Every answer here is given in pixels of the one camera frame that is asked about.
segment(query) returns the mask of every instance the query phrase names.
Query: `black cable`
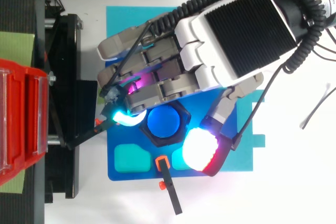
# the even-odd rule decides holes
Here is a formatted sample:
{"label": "black cable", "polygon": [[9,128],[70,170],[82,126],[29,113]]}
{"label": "black cable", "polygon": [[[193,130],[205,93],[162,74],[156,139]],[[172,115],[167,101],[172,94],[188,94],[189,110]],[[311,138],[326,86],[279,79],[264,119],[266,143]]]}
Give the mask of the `black cable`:
{"label": "black cable", "polygon": [[326,29],[326,31],[327,31],[329,37],[330,37],[330,38],[332,39],[332,41],[334,42],[334,44],[336,45],[336,39],[335,39],[335,37],[333,36],[333,34],[331,33],[331,31],[330,31],[328,28]]}
{"label": "black cable", "polygon": [[305,10],[309,19],[314,21],[314,25],[308,28],[308,33],[303,38],[302,42],[295,50],[293,55],[283,64],[285,73],[294,73],[308,57],[309,53],[314,49],[314,46],[322,36],[322,31],[325,28],[325,10],[321,5],[321,0],[298,0]]}
{"label": "black cable", "polygon": [[328,51],[328,52],[331,52],[331,53],[333,53],[333,54],[336,54],[336,51],[331,50],[331,49],[329,49],[328,47],[324,47],[323,45],[320,45],[320,44],[318,44],[318,43],[316,43],[316,45],[317,45],[318,47],[320,47],[320,48],[322,48],[322,49]]}
{"label": "black cable", "polygon": [[309,123],[310,119],[312,118],[312,116],[314,115],[314,113],[316,112],[316,110],[319,108],[319,106],[321,106],[321,104],[336,90],[336,88],[334,88],[333,90],[331,90],[325,97],[323,97],[321,99],[321,101],[316,105],[316,107],[313,109],[313,111],[309,114],[309,116],[307,117],[304,125],[302,126],[302,129],[304,130],[307,126],[307,124]]}
{"label": "black cable", "polygon": [[175,10],[153,22],[153,31],[157,36],[172,31],[177,23],[190,17],[220,0],[189,0]]}
{"label": "black cable", "polygon": [[128,51],[126,56],[122,59],[122,61],[118,65],[115,73],[112,75],[111,79],[101,89],[99,96],[105,97],[105,95],[107,95],[107,93],[109,92],[109,88],[113,85],[113,82],[115,81],[117,76],[120,74],[121,69],[126,64],[126,62],[129,60],[129,58],[133,55],[133,53],[135,52],[136,48],[138,47],[140,41],[143,39],[143,37],[148,32],[148,30],[151,26],[152,26],[152,23],[147,22],[147,25],[145,26],[144,30],[142,31],[140,36],[136,39],[135,43],[133,44],[131,49]]}
{"label": "black cable", "polygon": [[336,62],[336,60],[334,60],[334,59],[329,59],[329,58],[323,57],[322,55],[318,54],[315,50],[312,50],[312,52],[314,54],[316,54],[318,57],[320,57],[321,59],[323,59],[323,60],[328,60],[328,61],[334,61],[334,62]]}
{"label": "black cable", "polygon": [[272,75],[271,79],[269,80],[269,82],[267,83],[263,93],[261,94],[256,106],[254,107],[254,109],[252,110],[252,113],[250,114],[250,116],[248,117],[248,119],[246,120],[245,124],[243,125],[243,127],[240,129],[240,131],[234,136],[233,138],[233,143],[235,143],[236,141],[240,141],[240,138],[243,135],[243,132],[247,129],[247,126],[250,124],[250,122],[252,121],[252,118],[254,117],[254,115],[256,114],[259,106],[261,105],[263,99],[265,98],[265,95],[267,93],[267,91],[269,90],[269,88],[271,87],[272,83],[274,82],[276,76],[278,75],[278,73],[280,72],[280,70],[284,67],[283,64],[281,64],[278,69],[274,72],[274,74]]}

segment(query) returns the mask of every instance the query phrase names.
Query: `coiled cable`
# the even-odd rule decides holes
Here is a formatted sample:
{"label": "coiled cable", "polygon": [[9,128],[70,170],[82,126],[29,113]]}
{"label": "coiled cable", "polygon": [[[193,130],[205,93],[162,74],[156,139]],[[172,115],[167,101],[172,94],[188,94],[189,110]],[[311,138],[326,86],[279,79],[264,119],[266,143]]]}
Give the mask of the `coiled cable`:
{"label": "coiled cable", "polygon": [[325,28],[325,10],[321,0],[297,0],[306,10],[307,16],[313,20],[313,25],[308,28],[308,33],[293,55],[283,64],[285,73],[293,73],[302,65],[308,54],[314,49]]}
{"label": "coiled cable", "polygon": [[175,10],[153,22],[153,32],[160,36],[163,33],[172,31],[177,23],[183,19],[200,12],[205,7],[212,5],[220,0],[189,0]]}

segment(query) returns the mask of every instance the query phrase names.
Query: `cyan light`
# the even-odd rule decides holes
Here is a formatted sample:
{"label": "cyan light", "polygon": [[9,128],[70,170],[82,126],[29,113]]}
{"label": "cyan light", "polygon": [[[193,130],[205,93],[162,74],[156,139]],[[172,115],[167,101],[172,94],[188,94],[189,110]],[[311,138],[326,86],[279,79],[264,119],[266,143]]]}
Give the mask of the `cyan light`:
{"label": "cyan light", "polygon": [[114,114],[113,120],[124,126],[135,126],[142,122],[142,120],[146,116],[146,113],[147,113],[147,110],[141,112],[139,115],[130,116],[130,115],[125,115],[121,111],[117,111],[116,114]]}

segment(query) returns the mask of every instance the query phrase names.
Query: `black heat sink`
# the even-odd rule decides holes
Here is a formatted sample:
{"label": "black heat sink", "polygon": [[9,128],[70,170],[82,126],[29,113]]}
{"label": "black heat sink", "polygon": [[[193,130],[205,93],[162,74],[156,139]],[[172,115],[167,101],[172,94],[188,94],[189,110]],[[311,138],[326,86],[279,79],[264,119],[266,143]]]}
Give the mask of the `black heat sink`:
{"label": "black heat sink", "polygon": [[297,46],[271,0],[235,0],[205,17],[238,77]]}

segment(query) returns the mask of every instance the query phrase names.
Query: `white led light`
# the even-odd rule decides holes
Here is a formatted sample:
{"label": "white led light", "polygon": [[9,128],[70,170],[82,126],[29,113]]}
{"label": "white led light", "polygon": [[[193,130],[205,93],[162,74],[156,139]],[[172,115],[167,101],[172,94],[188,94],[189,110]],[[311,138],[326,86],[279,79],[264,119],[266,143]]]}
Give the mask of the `white led light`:
{"label": "white led light", "polygon": [[194,170],[202,171],[212,160],[218,148],[218,142],[209,131],[194,128],[188,132],[183,147],[184,162]]}

